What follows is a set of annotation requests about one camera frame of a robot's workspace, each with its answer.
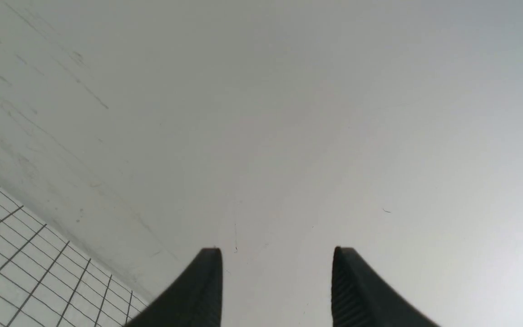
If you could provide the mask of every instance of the ridged texture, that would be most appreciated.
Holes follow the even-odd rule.
[[[221,251],[203,249],[127,327],[220,327],[222,290]]]
[[[193,307],[191,327],[219,327],[222,320],[222,269],[216,266]]]
[[[332,264],[332,320],[334,327],[375,327],[374,318],[343,260]]]

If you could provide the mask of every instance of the white wall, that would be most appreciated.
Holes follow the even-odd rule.
[[[523,325],[523,1],[0,0],[0,185],[147,298],[222,248],[227,327],[330,324],[337,244]]]
[[[0,189],[0,326],[114,326],[137,294]]]

